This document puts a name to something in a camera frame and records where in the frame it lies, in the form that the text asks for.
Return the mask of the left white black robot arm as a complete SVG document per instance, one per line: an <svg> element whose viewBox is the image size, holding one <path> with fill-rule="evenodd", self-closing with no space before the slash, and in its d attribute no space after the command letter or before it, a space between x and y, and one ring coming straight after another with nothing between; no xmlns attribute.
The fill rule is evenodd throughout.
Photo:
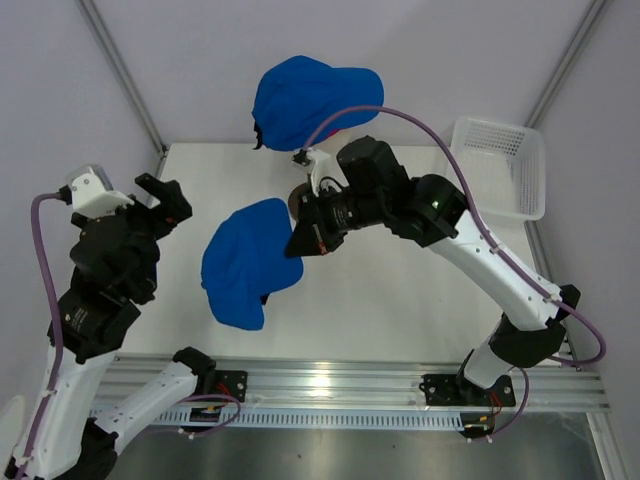
<svg viewBox="0 0 640 480"><path fill-rule="evenodd" d="M6 479L102 479L134 437L187 399L216 388L215 362L195 348L178 351L160 375L118 406L90 413L101 380L128 329L157 288L159 241L192 216L177 181L141 174L136 184L154 206L115 190L95 166L53 195L73 209L79 229L71 248L68 290L45 291L51 311L48 364L39 404L10 450Z"/></svg>

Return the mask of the blue baseball cap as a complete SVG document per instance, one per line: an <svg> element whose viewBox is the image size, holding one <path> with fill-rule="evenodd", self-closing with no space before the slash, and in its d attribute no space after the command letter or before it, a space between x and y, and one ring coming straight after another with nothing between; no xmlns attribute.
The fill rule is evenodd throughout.
<svg viewBox="0 0 640 480"><path fill-rule="evenodd" d="M290 57L265 72L258 83L252 109L255 148L298 150L331 115L361 105L381 106L384 97L383 82L371 69Z"/></svg>
<svg viewBox="0 0 640 480"><path fill-rule="evenodd" d="M201 262L201 286L215 320L245 331L264 327L268 298L304 274L301 258L285 256L291 234L288 207L279 198L237 210L220 224Z"/></svg>

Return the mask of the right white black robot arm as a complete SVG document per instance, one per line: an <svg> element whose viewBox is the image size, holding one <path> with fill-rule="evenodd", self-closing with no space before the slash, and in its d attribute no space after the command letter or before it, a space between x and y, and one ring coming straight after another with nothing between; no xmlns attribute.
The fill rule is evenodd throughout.
<svg viewBox="0 0 640 480"><path fill-rule="evenodd" d="M324 186L322 170L331 159L317 149L293 156L308 181L297 195L287 257L327 255L343 244L348 232L382 224L465 273L502 309L496 328L468 354L456 375L456 392L466 405L481 402L513 368L533 367L559 350L568 315L559 304L575 307L579 290L558 286L511 257L452 182L437 174L410 177L391 146L370 136L337 153L345 186Z"/></svg>

